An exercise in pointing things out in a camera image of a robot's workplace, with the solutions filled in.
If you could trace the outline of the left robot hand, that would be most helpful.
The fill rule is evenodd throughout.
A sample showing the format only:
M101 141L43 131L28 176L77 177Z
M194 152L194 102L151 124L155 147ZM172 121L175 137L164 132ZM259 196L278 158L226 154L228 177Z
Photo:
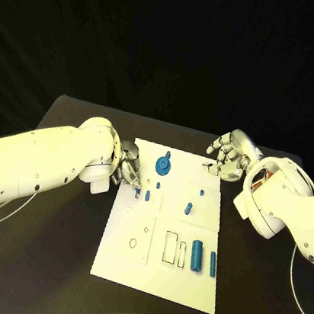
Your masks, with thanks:
M140 190L140 160L139 148L134 142L124 140L121 143L119 164L115 172L111 175L111 180L115 185L120 183L130 184L134 190Z

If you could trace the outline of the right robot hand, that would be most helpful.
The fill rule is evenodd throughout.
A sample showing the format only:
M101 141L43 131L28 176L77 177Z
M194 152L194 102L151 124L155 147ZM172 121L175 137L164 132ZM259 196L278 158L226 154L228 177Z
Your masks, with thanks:
M218 151L215 162L202 166L212 175L224 181L238 181L264 158L264 154L252 139L240 129L235 129L215 139L207 147L207 154Z

